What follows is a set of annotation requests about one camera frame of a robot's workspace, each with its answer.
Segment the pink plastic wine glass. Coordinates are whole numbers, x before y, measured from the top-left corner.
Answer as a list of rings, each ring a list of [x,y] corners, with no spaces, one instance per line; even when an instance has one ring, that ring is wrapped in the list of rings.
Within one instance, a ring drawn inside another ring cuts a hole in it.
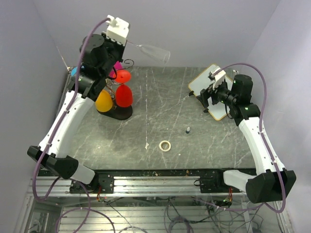
[[[123,67],[122,67],[122,64],[119,62],[119,61],[117,61],[115,64],[114,64],[114,66],[113,66],[113,68],[111,69],[111,71],[110,71],[110,73],[109,73],[109,77],[114,77],[114,75],[115,75],[115,72],[114,72],[114,70],[116,70],[116,71],[118,71],[118,70],[121,70]]]

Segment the red plastic wine glass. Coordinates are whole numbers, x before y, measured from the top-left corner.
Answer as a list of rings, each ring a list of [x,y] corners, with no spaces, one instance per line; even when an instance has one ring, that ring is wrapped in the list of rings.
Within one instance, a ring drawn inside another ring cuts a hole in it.
[[[127,70],[117,70],[115,82],[120,83],[115,92],[116,104],[120,107],[129,107],[133,103],[133,93],[127,82],[131,80],[131,73]]]

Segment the blue plastic wine glass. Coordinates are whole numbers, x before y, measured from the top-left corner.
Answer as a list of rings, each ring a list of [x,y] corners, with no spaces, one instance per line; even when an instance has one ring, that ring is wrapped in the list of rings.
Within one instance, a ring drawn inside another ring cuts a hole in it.
[[[70,75],[71,75],[71,76],[74,76],[74,75],[76,74],[76,72],[77,72],[77,67],[74,67],[74,68],[71,70]]]

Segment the orange plastic wine glass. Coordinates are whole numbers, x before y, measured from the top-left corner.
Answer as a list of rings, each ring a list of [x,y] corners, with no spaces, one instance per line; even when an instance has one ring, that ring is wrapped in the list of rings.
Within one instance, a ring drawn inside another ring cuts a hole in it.
[[[105,113],[113,108],[113,100],[106,90],[102,90],[95,101],[98,112]]]

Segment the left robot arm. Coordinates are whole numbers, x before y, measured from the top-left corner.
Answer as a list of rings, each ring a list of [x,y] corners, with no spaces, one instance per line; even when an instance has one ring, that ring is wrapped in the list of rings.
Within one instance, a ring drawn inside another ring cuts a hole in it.
[[[84,38],[78,65],[70,72],[71,81],[61,110],[44,139],[27,151],[37,167],[63,179],[81,182],[89,193],[99,188],[99,180],[94,170],[69,156],[69,146],[85,114],[103,93],[115,63],[122,62],[126,43],[126,36],[111,33]]]

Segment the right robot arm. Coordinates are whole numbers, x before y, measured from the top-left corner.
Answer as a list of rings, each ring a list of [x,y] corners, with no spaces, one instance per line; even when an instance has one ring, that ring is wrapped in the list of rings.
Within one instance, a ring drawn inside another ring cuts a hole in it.
[[[285,168],[269,145],[259,107],[251,102],[251,77],[236,75],[230,89],[224,72],[210,74],[209,78],[213,83],[200,91],[198,99],[204,107],[208,107],[209,99],[212,104],[221,102],[229,107],[229,113],[244,135],[256,167],[255,176],[236,169],[224,171],[214,180],[215,188],[225,192],[231,186],[235,187],[245,192],[252,203],[285,201],[296,175]]]

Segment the clear plastic cup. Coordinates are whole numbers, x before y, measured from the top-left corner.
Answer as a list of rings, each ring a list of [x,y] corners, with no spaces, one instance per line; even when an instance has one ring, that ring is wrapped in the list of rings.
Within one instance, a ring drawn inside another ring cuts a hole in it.
[[[130,41],[127,41],[127,42],[137,47],[142,53],[149,56],[150,58],[159,60],[163,62],[164,64],[168,63],[170,59],[171,53],[168,50],[155,47],[155,46],[151,46],[151,45],[142,45],[142,44],[138,45]]]

